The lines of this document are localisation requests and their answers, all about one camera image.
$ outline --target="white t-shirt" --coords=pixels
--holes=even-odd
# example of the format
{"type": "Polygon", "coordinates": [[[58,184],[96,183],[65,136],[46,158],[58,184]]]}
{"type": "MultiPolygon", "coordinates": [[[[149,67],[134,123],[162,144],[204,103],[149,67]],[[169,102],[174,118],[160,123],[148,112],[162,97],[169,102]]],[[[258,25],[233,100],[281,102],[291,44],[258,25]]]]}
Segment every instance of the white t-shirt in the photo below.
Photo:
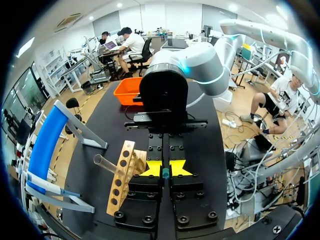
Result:
{"type": "Polygon", "coordinates": [[[122,46],[126,48],[130,48],[133,53],[142,53],[142,49],[144,48],[145,40],[142,36],[131,33],[130,36],[125,40],[122,46]]]}
{"type": "MultiPolygon", "coordinates": [[[[298,91],[292,90],[290,86],[290,80],[286,77],[279,77],[272,85],[271,88],[279,95],[280,101],[285,104],[283,111],[288,111],[291,115],[295,113],[299,106],[298,91]]],[[[274,98],[271,92],[268,92],[269,97],[275,105],[279,105],[279,102],[274,98]]]]}

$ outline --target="glass test tube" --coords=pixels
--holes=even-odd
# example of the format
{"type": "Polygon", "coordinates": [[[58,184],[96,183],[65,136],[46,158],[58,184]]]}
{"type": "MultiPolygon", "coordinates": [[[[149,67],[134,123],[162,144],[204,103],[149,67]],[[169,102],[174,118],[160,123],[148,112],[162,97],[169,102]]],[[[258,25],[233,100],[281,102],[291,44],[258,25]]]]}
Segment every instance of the glass test tube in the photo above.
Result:
{"type": "Polygon", "coordinates": [[[104,168],[114,174],[118,174],[120,176],[125,175],[125,173],[122,170],[118,169],[116,165],[114,165],[113,163],[111,163],[110,161],[105,159],[103,156],[101,156],[101,154],[95,155],[93,157],[93,162],[96,165],[98,165],[98,166],[100,166],[100,167],[102,167],[102,168],[104,168]]]}

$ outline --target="yellow pad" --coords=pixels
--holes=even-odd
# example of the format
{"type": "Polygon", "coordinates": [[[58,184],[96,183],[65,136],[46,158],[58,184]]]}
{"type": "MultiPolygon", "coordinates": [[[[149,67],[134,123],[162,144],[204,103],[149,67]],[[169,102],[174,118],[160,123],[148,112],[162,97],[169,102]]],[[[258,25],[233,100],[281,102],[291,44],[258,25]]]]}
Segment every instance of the yellow pad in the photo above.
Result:
{"type": "Polygon", "coordinates": [[[248,45],[248,44],[246,44],[246,43],[243,44],[243,47],[244,47],[245,49],[250,50],[250,45],[248,45]]]}
{"type": "Polygon", "coordinates": [[[172,176],[178,176],[178,175],[183,175],[183,176],[190,176],[192,173],[182,169],[186,163],[186,160],[172,160],[169,162],[171,165],[172,169],[172,176]]]}
{"type": "Polygon", "coordinates": [[[157,176],[159,177],[160,174],[160,166],[162,166],[162,161],[156,160],[156,161],[146,161],[146,164],[149,166],[149,170],[143,172],[140,174],[140,176],[157,176]]]}

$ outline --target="laptop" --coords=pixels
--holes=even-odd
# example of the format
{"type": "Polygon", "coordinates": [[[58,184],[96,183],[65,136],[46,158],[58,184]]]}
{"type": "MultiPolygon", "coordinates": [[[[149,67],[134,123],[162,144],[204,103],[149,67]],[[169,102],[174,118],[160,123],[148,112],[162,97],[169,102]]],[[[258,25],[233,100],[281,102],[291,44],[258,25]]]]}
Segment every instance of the laptop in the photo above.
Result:
{"type": "Polygon", "coordinates": [[[113,41],[106,42],[104,45],[110,51],[117,51],[120,48],[120,46],[117,46],[113,41]]]}

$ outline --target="small green object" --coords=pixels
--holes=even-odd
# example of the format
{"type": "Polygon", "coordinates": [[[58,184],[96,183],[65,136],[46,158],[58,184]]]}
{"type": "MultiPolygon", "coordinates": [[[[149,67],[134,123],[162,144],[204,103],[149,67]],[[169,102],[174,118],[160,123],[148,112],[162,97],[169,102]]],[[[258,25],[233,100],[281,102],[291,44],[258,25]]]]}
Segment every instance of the small green object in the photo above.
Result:
{"type": "Polygon", "coordinates": [[[169,168],[162,169],[162,177],[164,179],[168,179],[169,178],[169,168]]]}

